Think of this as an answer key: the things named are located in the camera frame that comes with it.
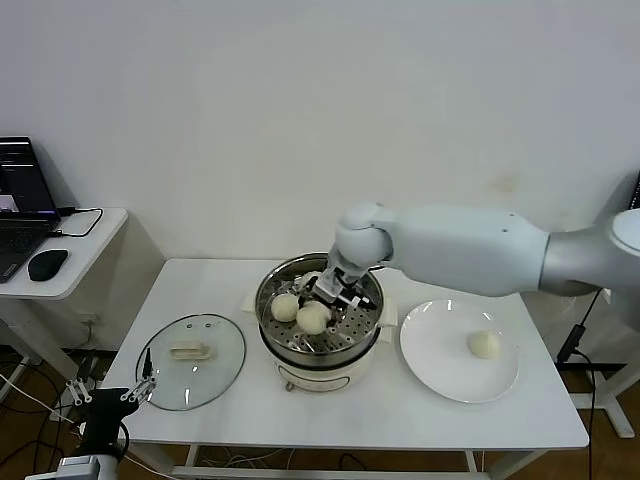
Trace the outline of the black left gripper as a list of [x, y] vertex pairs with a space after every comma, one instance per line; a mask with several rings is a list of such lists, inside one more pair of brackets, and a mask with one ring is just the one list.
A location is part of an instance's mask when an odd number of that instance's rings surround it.
[[157, 386], [151, 351], [146, 349], [141, 378], [130, 388], [95, 389], [89, 393], [93, 359], [86, 357], [76, 376], [66, 382], [76, 407], [83, 406], [85, 428], [80, 448], [115, 448], [122, 420], [135, 413]]

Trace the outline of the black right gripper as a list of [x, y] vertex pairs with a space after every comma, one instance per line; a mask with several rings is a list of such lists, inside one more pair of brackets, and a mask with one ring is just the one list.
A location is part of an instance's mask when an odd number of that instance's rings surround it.
[[[291, 292], [296, 296], [299, 306], [314, 299], [313, 287], [316, 279], [300, 279], [292, 286]], [[339, 283], [342, 286], [339, 300], [331, 305], [331, 317], [327, 322], [329, 331], [345, 329], [349, 325], [349, 305], [356, 308], [377, 307], [377, 279], [367, 274], [358, 280], [354, 280], [345, 273], [339, 274]]]

